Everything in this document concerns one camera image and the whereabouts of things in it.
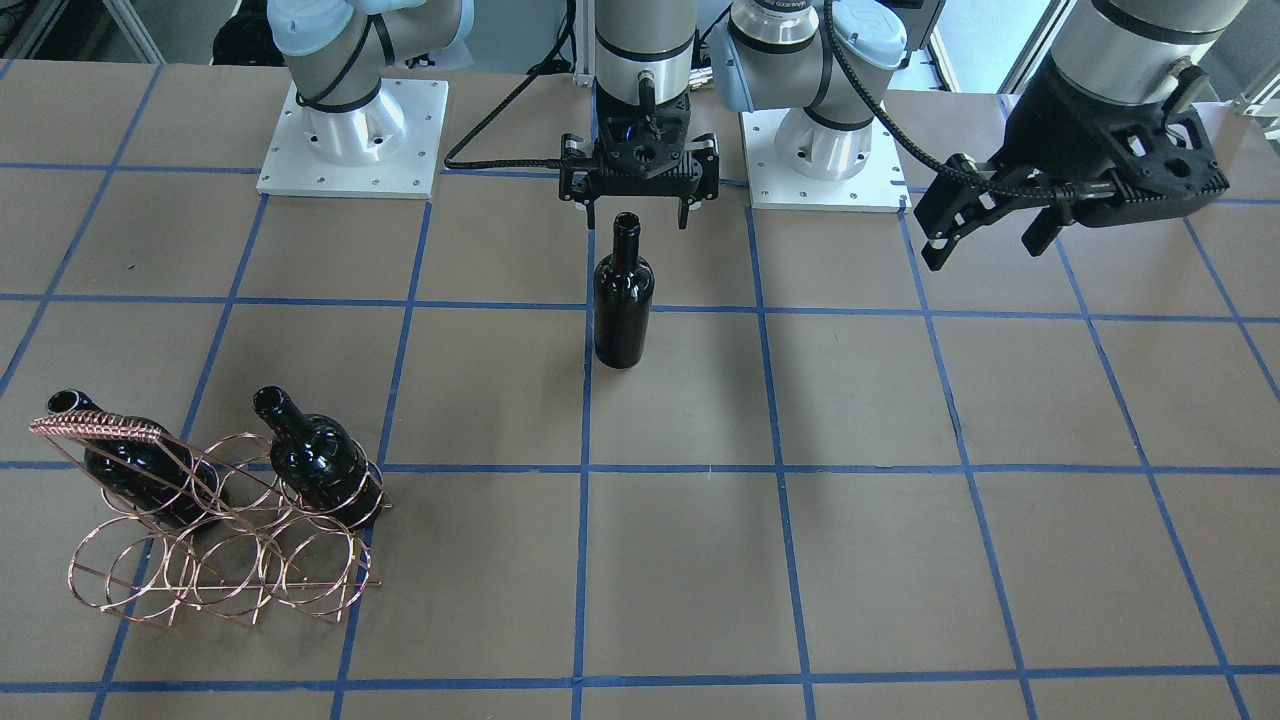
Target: dark glass bottle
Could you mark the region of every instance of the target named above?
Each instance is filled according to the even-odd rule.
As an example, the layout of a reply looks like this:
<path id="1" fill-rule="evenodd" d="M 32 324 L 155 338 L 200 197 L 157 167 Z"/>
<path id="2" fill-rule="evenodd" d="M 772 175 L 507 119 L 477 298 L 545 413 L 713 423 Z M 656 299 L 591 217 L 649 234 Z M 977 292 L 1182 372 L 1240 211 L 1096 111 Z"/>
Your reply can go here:
<path id="1" fill-rule="evenodd" d="M 45 405 L 49 414 L 67 413 L 69 410 L 95 410 L 99 407 L 87 395 L 78 389 L 64 389 L 49 398 Z M 138 423 L 152 427 L 169 434 L 155 420 L 146 418 L 129 418 Z M 205 516 L 205 510 L 187 492 L 175 488 L 193 487 L 195 492 L 204 493 L 207 501 L 212 500 L 212 489 L 218 487 L 218 478 L 207 465 L 200 465 L 196 474 L 201 483 L 188 486 L 187 471 L 178 462 L 169 457 L 160 447 L 143 441 L 86 441 L 87 445 L 111 455 L 106 457 L 92 450 L 84 450 L 84 468 L 97 478 L 100 483 L 111 489 L 115 495 L 128 500 L 143 512 L 154 512 L 152 516 L 166 525 L 179 530 L 186 529 Z M 169 450 L 177 455 L 186 466 L 192 466 L 191 451 L 186 447 L 172 446 Z M 163 478 L 173 487 L 157 482 L 146 475 L 151 473 L 156 478 Z"/>
<path id="2" fill-rule="evenodd" d="M 595 266 L 595 356 L 611 368 L 640 361 L 653 306 L 653 268 L 640 256 L 640 218 L 613 220 L 613 255 Z"/>
<path id="3" fill-rule="evenodd" d="M 351 529 L 378 518 L 381 491 L 374 483 L 360 487 L 369 460 L 337 420 L 303 415 L 289 393 L 275 386 L 253 393 L 253 411 L 275 433 L 271 469 L 298 493 L 307 510 L 329 515 Z"/>

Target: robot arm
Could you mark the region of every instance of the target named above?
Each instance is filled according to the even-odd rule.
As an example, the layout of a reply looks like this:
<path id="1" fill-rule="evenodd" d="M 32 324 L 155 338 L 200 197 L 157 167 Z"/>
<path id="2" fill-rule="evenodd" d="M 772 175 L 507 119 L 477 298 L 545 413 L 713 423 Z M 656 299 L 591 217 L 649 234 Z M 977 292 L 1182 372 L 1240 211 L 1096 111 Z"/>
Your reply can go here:
<path id="1" fill-rule="evenodd" d="M 381 69 L 460 47 L 474 0 L 270 0 L 276 47 L 310 115 L 311 149 L 335 165 L 376 163 L 411 135 Z"/>
<path id="2" fill-rule="evenodd" d="M 1230 186 L 1190 102 L 1208 82 L 1196 63 L 1245 4 L 1080 0 L 1011 113 L 1004 147 L 982 164 L 954 155 L 916 205 L 929 268 L 1019 209 L 1042 208 L 1023 236 L 1039 256 L 1076 222 L 1179 218 L 1222 195 Z"/>

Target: black cable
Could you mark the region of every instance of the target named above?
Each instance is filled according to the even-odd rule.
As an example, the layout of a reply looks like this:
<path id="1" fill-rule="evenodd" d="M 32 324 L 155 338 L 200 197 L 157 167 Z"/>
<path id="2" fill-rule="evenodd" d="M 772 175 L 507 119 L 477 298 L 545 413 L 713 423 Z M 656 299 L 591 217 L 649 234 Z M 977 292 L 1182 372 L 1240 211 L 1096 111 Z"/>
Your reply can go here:
<path id="1" fill-rule="evenodd" d="M 564 47 L 564 42 L 568 41 L 570 31 L 573 27 L 573 20 L 577 19 L 576 15 L 577 15 L 576 8 L 572 3 L 570 3 L 568 10 L 566 13 L 564 29 L 561 31 L 559 37 L 556 38 L 556 46 L 552 47 L 549 53 L 547 53 L 547 56 L 543 58 L 540 63 L 530 68 L 531 70 L 532 69 L 541 70 L 552 60 L 554 60 L 557 55 L 559 55 L 561 50 L 563 50 Z M 476 136 L 484 132 L 484 129 L 489 127 L 489 124 L 493 123 L 498 118 L 498 115 L 500 115 L 502 111 L 506 110 L 507 106 L 516 100 L 516 97 L 520 97 L 520 94 L 524 92 L 525 88 L 527 88 L 530 85 L 532 85 L 532 82 L 538 79 L 538 77 L 539 77 L 538 73 L 530 73 L 529 77 L 526 77 L 520 85 L 516 86 L 516 90 L 511 91 L 511 95 L 507 95 L 507 97 L 503 99 L 503 101 L 499 102 L 498 106 L 494 108 L 488 115 L 485 115 L 484 119 L 481 119 L 476 124 L 476 127 L 471 128 L 471 132 L 468 132 L 461 141 L 458 141 L 458 143 L 453 146 L 453 150 L 449 150 L 449 154 L 444 156 L 444 167 L 451 170 L 493 170 L 498 168 L 547 168 L 552 170 L 561 169 L 559 158 L 549 158 L 544 160 L 531 160 L 531 159 L 476 160 L 471 163 L 460 163 L 454 160 L 454 158 L 457 158 L 458 154 L 462 152 L 462 150 L 465 150 L 466 146 L 470 145 L 471 141 L 476 138 Z"/>
<path id="2" fill-rule="evenodd" d="M 732 3 L 726 5 L 724 9 L 721 12 L 721 14 L 717 15 L 714 20 L 712 20 L 712 24 L 707 26 L 707 29 L 704 29 L 703 33 L 699 35 L 696 40 L 694 40 L 694 53 L 696 53 L 698 49 L 703 46 L 703 42 L 707 42 L 707 38 L 710 37 L 712 31 L 716 29 L 716 26 L 718 26 L 721 20 L 728 17 L 728 12 L 732 9 L 733 9 Z"/>
<path id="3" fill-rule="evenodd" d="M 356 67 L 356 60 L 358 60 L 360 54 L 365 51 L 365 41 L 369 40 L 369 31 L 372 27 L 374 27 L 374 15 L 369 15 L 365 19 L 365 31 L 360 33 L 360 42 L 356 44 L 356 49 L 351 51 L 351 56 L 347 58 L 347 61 L 342 65 L 342 69 L 338 70 L 338 77 L 333 78 L 333 82 L 326 85 L 324 90 L 317 92 L 316 96 L 311 97 L 310 100 L 302 97 L 302 92 L 298 92 L 297 97 L 294 97 L 294 101 L 298 104 L 300 108 L 308 108 L 321 102 L 325 97 L 329 97 L 329 95 L 334 90 L 337 90 L 339 85 L 342 85 L 342 81 L 347 79 L 347 73 L 351 72 L 351 68 Z"/>
<path id="4" fill-rule="evenodd" d="M 827 41 L 831 45 L 831 51 L 836 56 L 836 61 L 840 64 L 840 69 L 844 70 L 845 77 L 849 78 L 849 82 L 854 86 L 854 91 L 858 92 L 858 96 L 863 100 L 864 104 L 867 104 L 867 108 L 870 109 L 870 111 L 876 115 L 876 119 L 878 119 L 881 123 L 884 124 L 884 127 L 893 136 L 893 138 L 897 140 L 899 143 L 901 143 L 902 147 L 908 152 L 910 152 L 913 158 L 923 163 L 927 168 L 929 168 L 934 173 L 946 177 L 947 179 L 969 186 L 974 190 L 991 192 L 993 195 L 1002 195 L 1006 197 L 1024 197 L 1030 200 L 1051 200 L 1051 201 L 1056 201 L 1059 199 L 1069 200 L 1075 195 L 1075 192 L 1070 187 L 1065 186 L 1024 187 L 1024 186 L 1012 186 L 1012 184 L 992 182 L 982 176 L 957 170 L 950 165 L 946 165 L 937 158 L 929 155 L 923 147 L 920 147 L 910 137 L 908 137 L 906 132 L 904 132 L 902 128 L 900 128 L 897 123 L 893 122 L 893 118 L 888 117 L 888 113 L 881 109 L 879 104 L 876 102 L 876 99 L 872 97 L 872 94 L 867 91 L 867 87 L 863 85 L 861 79 L 858 78 L 858 73 L 854 70 L 852 65 L 849 64 L 849 58 L 845 56 L 845 50 L 840 44 L 840 38 L 836 37 L 836 19 L 835 14 L 832 13 L 833 4 L 835 0 L 823 1 L 822 27 L 827 35 Z"/>

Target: white mounting plate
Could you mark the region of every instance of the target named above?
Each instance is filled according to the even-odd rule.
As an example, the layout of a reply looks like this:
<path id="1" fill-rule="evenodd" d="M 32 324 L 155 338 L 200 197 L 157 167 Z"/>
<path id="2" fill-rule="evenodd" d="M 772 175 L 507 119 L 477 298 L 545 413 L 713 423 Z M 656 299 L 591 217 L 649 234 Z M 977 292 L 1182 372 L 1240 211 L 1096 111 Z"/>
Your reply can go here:
<path id="1" fill-rule="evenodd" d="M 436 79 L 384 79 L 404 110 L 411 137 L 396 155 L 369 165 L 335 165 L 311 149 L 311 128 L 291 83 L 271 146 L 257 176 L 262 195 L 301 197 L 402 197 L 430 200 L 440 154 L 449 83 Z"/>
<path id="2" fill-rule="evenodd" d="M 792 170 L 778 158 L 773 136 L 787 115 L 783 110 L 742 113 L 746 176 L 751 206 L 762 210 L 833 210 L 897 213 L 911 206 L 897 145 L 879 120 L 872 120 L 872 149 L 867 165 L 842 182 L 818 181 Z"/>

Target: floor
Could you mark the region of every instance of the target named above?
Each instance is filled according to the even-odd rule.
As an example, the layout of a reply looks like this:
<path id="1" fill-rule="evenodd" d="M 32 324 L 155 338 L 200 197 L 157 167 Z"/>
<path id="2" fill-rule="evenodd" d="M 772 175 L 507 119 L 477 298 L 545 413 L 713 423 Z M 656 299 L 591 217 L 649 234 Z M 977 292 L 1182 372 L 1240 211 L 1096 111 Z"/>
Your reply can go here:
<path id="1" fill-rule="evenodd" d="M 515 79 L 451 78 L 445 145 Z M 0 716 L 1280 717 L 1280 184 L 1252 123 L 1204 106 L 1234 187 L 1189 219 L 1039 260 L 1009 219 L 931 274 L 909 214 L 753 210 L 700 95 L 721 199 L 684 233 L 671 201 L 600 209 L 640 214 L 658 275 L 620 373 L 590 351 L 604 237 L 544 176 L 259 197 L 287 87 L 0 65 Z M 1010 101 L 887 106 L 980 155 Z M 589 129 L 563 78 L 511 113 L 471 159 Z M 78 605 L 65 562 L 109 512 L 26 432 L 45 398 L 207 445 L 264 429 L 268 383 L 388 473 L 384 587 L 338 626 Z"/>

